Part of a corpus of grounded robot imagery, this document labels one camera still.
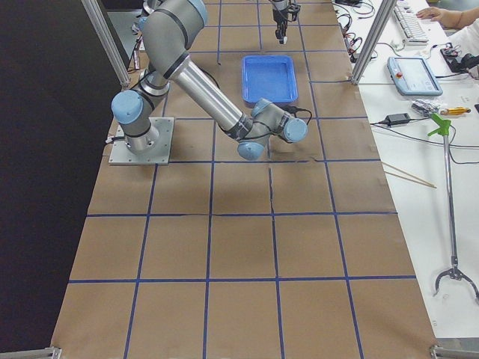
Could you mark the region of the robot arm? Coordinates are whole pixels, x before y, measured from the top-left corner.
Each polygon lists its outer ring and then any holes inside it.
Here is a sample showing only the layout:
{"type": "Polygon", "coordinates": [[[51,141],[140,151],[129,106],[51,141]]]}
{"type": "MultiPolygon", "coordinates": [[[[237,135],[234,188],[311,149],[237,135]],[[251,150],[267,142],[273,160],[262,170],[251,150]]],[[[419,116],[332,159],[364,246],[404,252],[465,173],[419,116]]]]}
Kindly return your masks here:
{"type": "Polygon", "coordinates": [[[168,164],[174,120],[151,114],[172,82],[237,141],[237,151],[246,160],[258,159],[272,135],[287,143],[305,138],[304,120],[267,99],[260,99],[251,115],[246,115],[193,62],[189,49],[207,24],[202,1],[146,1],[144,7],[148,15],[141,23],[141,34],[150,64],[136,85],[112,100],[120,130],[119,136],[109,139],[113,165],[168,164]]]}
{"type": "Polygon", "coordinates": [[[286,44],[288,24],[297,20],[301,6],[292,0],[272,0],[270,3],[276,24],[275,36],[280,44],[286,44]]]}

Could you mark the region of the person hand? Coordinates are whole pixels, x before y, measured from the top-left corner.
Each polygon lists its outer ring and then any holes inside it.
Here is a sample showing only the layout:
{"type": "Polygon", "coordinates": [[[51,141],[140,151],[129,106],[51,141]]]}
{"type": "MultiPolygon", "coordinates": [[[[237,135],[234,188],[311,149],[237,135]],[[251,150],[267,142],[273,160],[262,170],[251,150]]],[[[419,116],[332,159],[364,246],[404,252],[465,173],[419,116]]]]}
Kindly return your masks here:
{"type": "Polygon", "coordinates": [[[432,22],[440,22],[443,25],[450,26],[457,17],[454,11],[439,8],[427,7],[416,13],[418,19],[429,19],[432,22]]]}

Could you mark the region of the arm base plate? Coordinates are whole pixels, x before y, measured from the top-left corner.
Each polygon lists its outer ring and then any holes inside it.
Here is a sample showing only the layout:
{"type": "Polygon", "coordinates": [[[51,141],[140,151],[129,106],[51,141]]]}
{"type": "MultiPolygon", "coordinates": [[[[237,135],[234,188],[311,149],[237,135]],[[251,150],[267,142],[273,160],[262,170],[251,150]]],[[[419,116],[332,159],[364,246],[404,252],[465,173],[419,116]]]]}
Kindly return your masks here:
{"type": "Polygon", "coordinates": [[[150,117],[149,131],[138,138],[125,136],[118,125],[109,157],[110,165],[168,165],[174,133],[173,117],[150,117]]]}

